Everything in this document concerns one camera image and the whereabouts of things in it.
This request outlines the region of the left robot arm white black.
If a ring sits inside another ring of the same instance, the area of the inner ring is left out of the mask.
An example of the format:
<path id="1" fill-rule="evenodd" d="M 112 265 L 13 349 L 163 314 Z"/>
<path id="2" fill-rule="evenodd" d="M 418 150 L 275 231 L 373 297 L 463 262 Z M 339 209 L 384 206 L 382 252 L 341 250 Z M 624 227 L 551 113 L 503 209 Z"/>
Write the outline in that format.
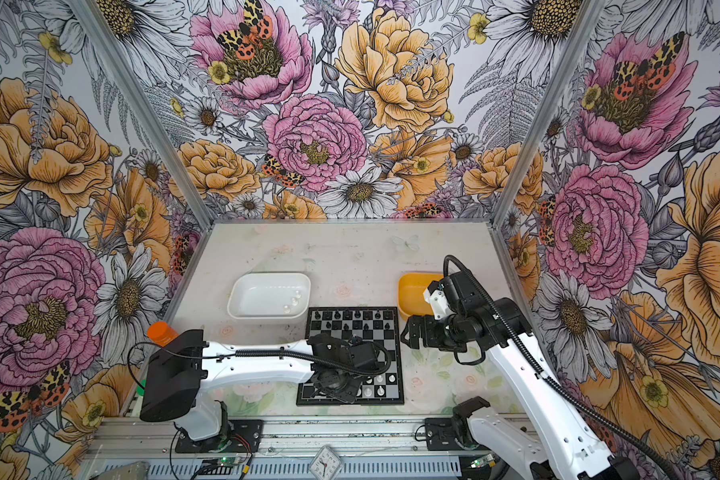
<path id="1" fill-rule="evenodd" d="M 192 329 L 159 346 L 147 363 L 139 419 L 173 422 L 197 443 L 231 435 L 228 409 L 212 393 L 256 383 L 312 383 L 318 392 L 352 403 L 367 379 L 389 371 L 389 351 L 372 342 L 318 334 L 296 342 L 234 346 L 207 341 Z"/>

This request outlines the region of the small white analog clock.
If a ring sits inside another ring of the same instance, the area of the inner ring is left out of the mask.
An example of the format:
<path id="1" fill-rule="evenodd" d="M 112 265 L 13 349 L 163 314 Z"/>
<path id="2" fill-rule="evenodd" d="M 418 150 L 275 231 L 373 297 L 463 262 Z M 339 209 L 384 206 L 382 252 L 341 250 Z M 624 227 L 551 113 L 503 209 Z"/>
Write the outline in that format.
<path id="1" fill-rule="evenodd" d="M 329 445 L 324 445 L 310 462 L 309 472 L 317 480 L 334 480 L 342 467 L 342 458 Z"/>

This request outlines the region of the white plastic bin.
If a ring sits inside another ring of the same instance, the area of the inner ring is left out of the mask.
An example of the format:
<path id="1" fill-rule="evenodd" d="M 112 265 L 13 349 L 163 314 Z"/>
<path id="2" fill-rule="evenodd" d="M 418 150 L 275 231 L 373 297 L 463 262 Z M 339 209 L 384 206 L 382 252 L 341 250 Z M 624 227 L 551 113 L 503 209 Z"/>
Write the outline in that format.
<path id="1" fill-rule="evenodd" d="M 248 273 L 232 286 L 227 314 L 235 321 L 288 324 L 305 318 L 310 278 L 299 272 Z"/>

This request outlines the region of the yellow plastic bin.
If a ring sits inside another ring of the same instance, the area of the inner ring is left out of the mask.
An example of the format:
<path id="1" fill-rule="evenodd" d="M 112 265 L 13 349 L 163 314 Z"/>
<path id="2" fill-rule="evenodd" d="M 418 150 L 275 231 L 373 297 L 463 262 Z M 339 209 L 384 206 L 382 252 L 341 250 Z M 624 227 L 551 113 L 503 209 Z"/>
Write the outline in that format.
<path id="1" fill-rule="evenodd" d="M 440 281 L 440 273 L 409 272 L 398 282 L 397 305 L 399 317 L 406 322 L 411 316 L 432 315 L 431 306 L 425 301 L 424 293 L 433 281 Z"/>

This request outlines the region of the black and white chessboard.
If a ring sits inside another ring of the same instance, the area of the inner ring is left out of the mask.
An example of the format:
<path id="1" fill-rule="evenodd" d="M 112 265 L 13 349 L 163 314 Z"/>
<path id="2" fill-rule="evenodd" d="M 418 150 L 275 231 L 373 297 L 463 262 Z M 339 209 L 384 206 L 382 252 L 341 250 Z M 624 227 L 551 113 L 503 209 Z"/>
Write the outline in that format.
<path id="1" fill-rule="evenodd" d="M 298 386 L 298 406 L 405 402 L 396 308 L 311 307 L 305 338 L 315 356 L 353 370 L 317 365 L 313 376 Z"/>

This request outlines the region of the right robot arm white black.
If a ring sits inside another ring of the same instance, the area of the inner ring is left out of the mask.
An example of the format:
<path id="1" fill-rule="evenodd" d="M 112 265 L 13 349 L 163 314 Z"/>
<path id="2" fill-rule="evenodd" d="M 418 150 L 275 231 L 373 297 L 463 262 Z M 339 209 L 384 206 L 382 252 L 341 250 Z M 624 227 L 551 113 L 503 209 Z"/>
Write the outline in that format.
<path id="1" fill-rule="evenodd" d="M 454 357 L 476 345 L 514 391 L 536 434 L 530 436 L 476 396 L 453 409 L 443 433 L 464 450 L 487 449 L 524 479 L 636 479 L 634 463 L 612 453 L 544 365 L 531 325 L 510 298 L 492 299 L 468 274 L 456 272 L 422 288 L 423 315 L 408 317 L 401 341 L 412 350 Z"/>

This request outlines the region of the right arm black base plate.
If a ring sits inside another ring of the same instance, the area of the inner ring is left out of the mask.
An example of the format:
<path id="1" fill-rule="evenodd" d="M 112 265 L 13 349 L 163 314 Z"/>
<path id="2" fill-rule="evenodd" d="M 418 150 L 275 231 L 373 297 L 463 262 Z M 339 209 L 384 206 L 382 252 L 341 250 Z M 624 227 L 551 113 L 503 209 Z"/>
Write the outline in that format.
<path id="1" fill-rule="evenodd" d="M 428 451 L 467 451 L 475 448 L 466 422 L 461 417 L 426 418 L 424 430 Z"/>

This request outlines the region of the aluminium frame rail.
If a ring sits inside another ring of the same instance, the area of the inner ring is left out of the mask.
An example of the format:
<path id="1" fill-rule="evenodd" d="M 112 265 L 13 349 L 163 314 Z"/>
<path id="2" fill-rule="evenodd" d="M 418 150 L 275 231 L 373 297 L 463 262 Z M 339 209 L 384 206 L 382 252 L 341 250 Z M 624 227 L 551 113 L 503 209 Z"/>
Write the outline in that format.
<path id="1" fill-rule="evenodd" d="M 593 430 L 584 423 L 565 421 L 554 431 L 542 431 L 524 414 L 501 415 L 481 408 L 456 422 L 439 416 L 442 434 L 427 426 L 421 415 L 388 416 L 273 416 L 257 421 L 232 419 L 235 436 L 206 440 L 198 445 L 172 423 L 145 423 L 115 418 L 94 435 L 87 460 L 169 460 L 235 458 L 251 452 L 257 458 L 308 457 L 329 446 L 345 456 L 460 454 L 468 441 L 478 451 L 492 450 L 513 457 L 561 461 L 588 459 L 600 451 Z"/>

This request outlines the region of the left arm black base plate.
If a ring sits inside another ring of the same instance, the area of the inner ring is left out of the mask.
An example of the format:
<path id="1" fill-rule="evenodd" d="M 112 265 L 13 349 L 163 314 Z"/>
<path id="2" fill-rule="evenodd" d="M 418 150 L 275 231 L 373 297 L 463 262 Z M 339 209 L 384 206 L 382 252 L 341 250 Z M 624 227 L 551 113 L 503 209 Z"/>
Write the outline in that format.
<path id="1" fill-rule="evenodd" d="M 233 419 L 228 432 L 202 441 L 192 441 L 183 433 L 176 442 L 180 454 L 257 453 L 263 437 L 264 422 L 255 419 Z"/>

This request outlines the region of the orange capped bottle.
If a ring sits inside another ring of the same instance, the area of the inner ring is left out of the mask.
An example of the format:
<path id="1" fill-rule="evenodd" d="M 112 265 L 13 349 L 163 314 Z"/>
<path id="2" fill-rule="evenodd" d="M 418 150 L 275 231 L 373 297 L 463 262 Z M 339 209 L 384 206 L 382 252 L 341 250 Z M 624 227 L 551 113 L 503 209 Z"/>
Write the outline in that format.
<path id="1" fill-rule="evenodd" d="M 148 338 L 160 347 L 165 347 L 178 337 L 177 331 L 164 321 L 157 321 L 147 329 Z"/>

